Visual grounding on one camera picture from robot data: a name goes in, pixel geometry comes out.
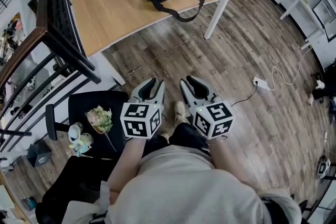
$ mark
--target wooden floor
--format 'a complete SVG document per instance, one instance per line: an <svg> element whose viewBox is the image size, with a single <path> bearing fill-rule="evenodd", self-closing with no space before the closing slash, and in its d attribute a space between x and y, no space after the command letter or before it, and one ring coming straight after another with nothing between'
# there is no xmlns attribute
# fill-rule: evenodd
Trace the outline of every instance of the wooden floor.
<svg viewBox="0 0 336 224"><path fill-rule="evenodd" d="M216 4L205 5L191 23L169 18L104 51L125 77L127 84L122 89L128 93L145 79L165 80L167 129L171 129L174 102L182 100L179 81L189 74L207 80L231 104L253 93L254 76L272 87L273 65L287 81L296 75L304 39L289 18L279 20L283 12L279 7L270 0L230 0L211 38L205 40L203 34L215 8ZM191 10L184 16L194 13ZM292 86L285 85L275 72L275 91L258 89L250 100L234 106L236 122L226 141L252 183L261 189L284 188L295 194L297 202L308 199L310 205L328 184L316 180L325 131L329 134L327 148L336 151L328 102L307 105L307 96L315 87L311 74L317 71L319 65L310 51ZM23 198L40 200L57 178L69 155L63 143L54 147L53 162L45 168L27 168L22 159L7 174Z"/></svg>

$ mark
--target shoe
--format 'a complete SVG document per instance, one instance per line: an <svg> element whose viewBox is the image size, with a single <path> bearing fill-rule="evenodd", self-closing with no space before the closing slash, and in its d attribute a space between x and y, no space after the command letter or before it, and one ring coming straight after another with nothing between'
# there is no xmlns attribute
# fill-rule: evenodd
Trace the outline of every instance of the shoe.
<svg viewBox="0 0 336 224"><path fill-rule="evenodd" d="M317 86L315 89L324 89L325 85L321 80L317 81Z"/></svg>
<svg viewBox="0 0 336 224"><path fill-rule="evenodd" d="M309 95L309 97L308 97L307 103L308 103L309 105L313 105L313 102L314 102L314 96L313 96L313 94L311 93L311 94Z"/></svg>
<svg viewBox="0 0 336 224"><path fill-rule="evenodd" d="M174 122L175 127L177 127L180 123L186 122L185 107L182 101L177 101L175 103L174 113L175 113L175 122Z"/></svg>

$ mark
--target floor outlet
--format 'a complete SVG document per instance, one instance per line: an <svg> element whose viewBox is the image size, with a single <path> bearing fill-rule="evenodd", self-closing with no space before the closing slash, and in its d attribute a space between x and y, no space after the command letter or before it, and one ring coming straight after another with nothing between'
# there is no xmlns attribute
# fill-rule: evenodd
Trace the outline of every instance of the floor outlet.
<svg viewBox="0 0 336 224"><path fill-rule="evenodd" d="M256 81L258 81L258 88L260 87L260 88L263 88L263 89L269 91L269 88L267 86L267 82L265 80L254 77L253 78L253 84L254 85L257 85Z"/></svg>

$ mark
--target staircase railing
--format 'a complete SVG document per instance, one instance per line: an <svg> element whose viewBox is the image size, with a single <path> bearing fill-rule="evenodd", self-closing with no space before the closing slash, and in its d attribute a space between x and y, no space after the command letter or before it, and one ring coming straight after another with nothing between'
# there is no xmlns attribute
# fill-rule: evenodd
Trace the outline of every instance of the staircase railing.
<svg viewBox="0 0 336 224"><path fill-rule="evenodd" d="M74 92L75 89L78 90L80 86L82 87L89 81L93 81L96 84L101 81L101 79L93 72L95 67L87 59L84 53L77 30L74 26L75 23L71 14L70 5L70 0L38 0L38 3L36 3L36 0L32 0L30 3L30 7L33 12L35 7L36 27L15 50L8 62L5 63L0 72L0 89L4 88L5 84L8 82L15 70L39 44L45 44L50 49L51 53L26 76L20 85L16 87L14 94L0 112L0 120L5 116L14 100L25 88L28 82L37 73L39 73L42 68L44 68L53 59L61 59L61 63L58 65L55 72L39 87L37 87L16 110L8 123L6 123L6 126L2 126L2 129L0 129L0 141L3 139L5 134L9 135L9 137L0 147L0 152L12 150L24 136L31 135L30 130L44 117L44 114L36 119L34 123L30 124L30 126L26 127L25 124L29 121L29 119L51 98L53 98L81 74L86 76L87 79L71 90L68 95L71 94L71 92ZM67 79L64 80L62 84L58 85L56 89L49 92L40 102L38 102L38 104L25 115L19 124L13 128L14 130L12 130L11 126L24 111L25 107L60 75L67 77ZM67 96L62 97L55 104L59 104L66 97ZM14 137L18 137L18 139L12 143L12 145L8 146Z"/></svg>

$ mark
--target green plant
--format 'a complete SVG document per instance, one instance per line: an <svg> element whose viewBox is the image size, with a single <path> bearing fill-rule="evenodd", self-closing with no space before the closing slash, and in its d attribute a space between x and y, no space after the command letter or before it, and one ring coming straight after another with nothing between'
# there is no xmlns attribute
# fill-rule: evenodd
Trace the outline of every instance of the green plant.
<svg viewBox="0 0 336 224"><path fill-rule="evenodd" d="M88 118L88 121L92 126L96 126L99 130L106 134L112 128L111 110L106 111L100 105L85 113L85 116Z"/></svg>

